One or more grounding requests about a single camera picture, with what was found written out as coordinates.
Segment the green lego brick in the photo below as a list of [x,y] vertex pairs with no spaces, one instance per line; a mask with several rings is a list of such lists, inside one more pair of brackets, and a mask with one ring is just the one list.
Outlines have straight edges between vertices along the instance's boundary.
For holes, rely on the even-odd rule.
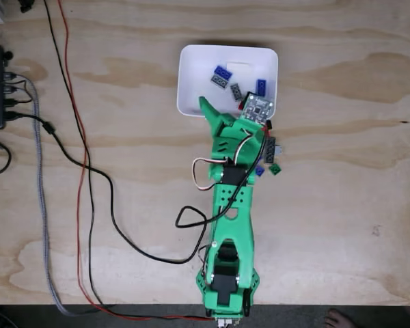
[[279,167],[279,165],[277,163],[272,164],[269,167],[269,170],[271,170],[271,172],[274,176],[276,176],[278,173],[281,172],[281,168]]

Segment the cable connector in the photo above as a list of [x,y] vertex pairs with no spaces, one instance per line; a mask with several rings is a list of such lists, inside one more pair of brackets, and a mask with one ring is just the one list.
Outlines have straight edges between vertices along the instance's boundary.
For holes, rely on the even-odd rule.
[[3,93],[4,94],[13,94],[16,90],[17,90],[17,88],[14,87],[13,85],[5,85],[3,87]]
[[4,72],[3,73],[3,80],[10,81],[16,78],[16,74],[12,72]]
[[5,108],[8,108],[8,107],[13,107],[13,106],[16,106],[16,105],[18,105],[18,101],[17,100],[15,100],[15,99],[5,99],[4,101],[3,101],[3,107],[5,107]]
[[42,124],[42,127],[44,128],[44,130],[52,135],[53,133],[55,133],[55,127],[50,123],[50,122],[45,122]]
[[19,118],[22,118],[22,116],[20,115],[20,113],[17,113],[16,111],[5,111],[4,118],[5,118],[5,121],[14,121]]

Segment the wood grain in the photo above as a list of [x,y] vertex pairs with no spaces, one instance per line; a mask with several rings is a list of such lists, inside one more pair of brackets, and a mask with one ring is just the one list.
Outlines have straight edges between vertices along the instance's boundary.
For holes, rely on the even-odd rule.
[[[58,8],[49,3],[63,49]],[[24,15],[8,5],[0,44],[15,54],[10,70],[36,81],[42,116],[80,158],[42,2]],[[186,256],[199,231],[177,230],[176,214],[185,204],[211,205],[190,177],[192,159],[210,152],[208,125],[176,110],[181,49],[267,46],[279,55],[273,135],[284,154],[282,172],[264,175],[254,193],[256,303],[410,305],[410,0],[67,0],[64,7],[92,160],[115,180],[116,216],[140,247]],[[30,122],[9,123],[0,140],[15,157],[0,176],[0,303],[51,303]],[[75,275],[79,168],[47,135],[43,147],[53,277],[64,302],[85,303]],[[111,225],[106,182],[94,177],[94,188],[101,297],[200,303],[200,261],[171,266],[140,256]],[[81,214],[85,239],[86,188]]]

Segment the gray braided cable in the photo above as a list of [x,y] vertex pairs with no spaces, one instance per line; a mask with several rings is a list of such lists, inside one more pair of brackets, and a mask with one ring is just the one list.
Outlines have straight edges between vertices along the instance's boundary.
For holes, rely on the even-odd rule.
[[[30,87],[28,91],[33,97],[32,102],[32,113],[35,116],[40,116],[40,101],[38,98],[38,93],[36,91],[35,85],[33,82],[24,77],[23,75],[17,74],[16,76],[27,81],[27,84]],[[42,257],[44,262],[44,271],[46,273],[47,286],[49,287],[50,294],[55,302],[57,309],[65,316],[80,316],[82,314],[74,313],[68,311],[61,302],[58,292],[50,272],[50,241],[49,241],[49,229],[47,221],[47,209],[46,209],[46,200],[44,197],[44,184],[42,181],[42,146],[41,146],[41,135],[40,135],[40,123],[37,120],[33,120],[33,134],[35,137],[36,145],[36,167],[37,167],[37,190],[38,190],[38,202],[40,204],[41,218],[42,218]]]

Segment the white plastic container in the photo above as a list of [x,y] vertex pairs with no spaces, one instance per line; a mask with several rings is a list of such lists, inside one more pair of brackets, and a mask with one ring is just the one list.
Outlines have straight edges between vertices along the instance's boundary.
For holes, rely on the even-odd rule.
[[[211,82],[217,65],[232,73],[225,89]],[[230,85],[238,83],[242,94],[246,95],[248,91],[256,91],[257,79],[266,80],[265,98],[273,102],[272,117],[278,79],[278,56],[275,51],[246,46],[190,44],[180,54],[178,110],[184,115],[203,117],[198,98],[204,96],[221,113],[239,115],[238,102],[234,100]]]

